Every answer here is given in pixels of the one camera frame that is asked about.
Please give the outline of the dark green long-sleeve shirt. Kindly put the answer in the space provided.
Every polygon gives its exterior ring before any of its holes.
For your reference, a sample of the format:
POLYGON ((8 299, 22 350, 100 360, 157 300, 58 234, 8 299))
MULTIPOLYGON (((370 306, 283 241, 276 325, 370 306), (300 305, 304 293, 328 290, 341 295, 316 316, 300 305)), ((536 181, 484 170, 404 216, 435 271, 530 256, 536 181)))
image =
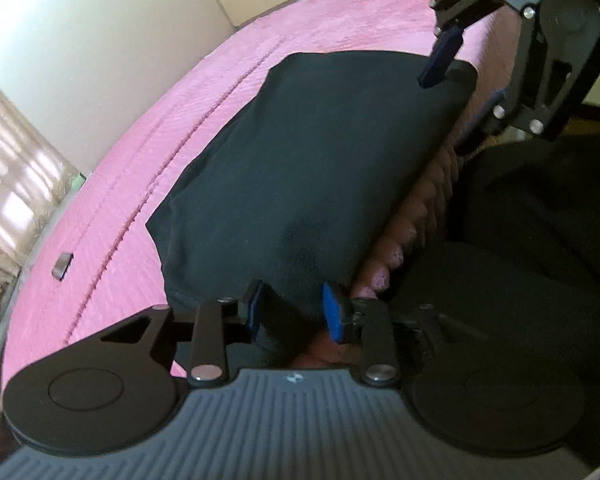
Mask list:
POLYGON ((306 348, 323 285, 354 283, 449 135, 478 74, 456 61, 424 89, 426 65, 392 51, 287 56, 147 221, 175 311, 255 280, 274 290, 254 341, 228 347, 231 370, 286 367, 306 348))

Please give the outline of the pink ribbed bed blanket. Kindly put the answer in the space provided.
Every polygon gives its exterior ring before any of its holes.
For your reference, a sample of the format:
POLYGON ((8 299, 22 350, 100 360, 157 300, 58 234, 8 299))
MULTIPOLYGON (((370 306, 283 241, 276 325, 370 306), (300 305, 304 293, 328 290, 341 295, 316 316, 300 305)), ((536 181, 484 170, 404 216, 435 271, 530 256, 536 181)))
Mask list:
MULTIPOLYGON (((12 311, 3 379, 141 310, 169 304, 147 221, 185 168, 257 95, 272 67, 295 53, 426 58, 433 20, 427 0, 301 0, 259 18, 204 58, 122 136, 46 238, 12 311), (72 252, 73 260, 57 281, 52 269, 62 252, 72 252)), ((440 218, 457 177, 454 141, 506 81, 517 37, 509 10, 468 30, 460 61, 475 67, 475 91, 363 262, 350 285, 359 294, 385 287, 390 266, 440 218)), ((348 356, 323 326, 286 367, 326 367, 348 356)))

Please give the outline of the black smartphone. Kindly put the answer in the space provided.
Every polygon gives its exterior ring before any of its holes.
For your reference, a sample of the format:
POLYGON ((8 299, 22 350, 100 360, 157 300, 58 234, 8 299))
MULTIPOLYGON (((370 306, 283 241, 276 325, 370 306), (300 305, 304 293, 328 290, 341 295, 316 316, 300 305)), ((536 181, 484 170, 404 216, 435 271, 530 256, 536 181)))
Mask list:
POLYGON ((54 263, 52 277, 57 281, 62 281, 71 266, 72 260, 72 252, 62 252, 54 263))

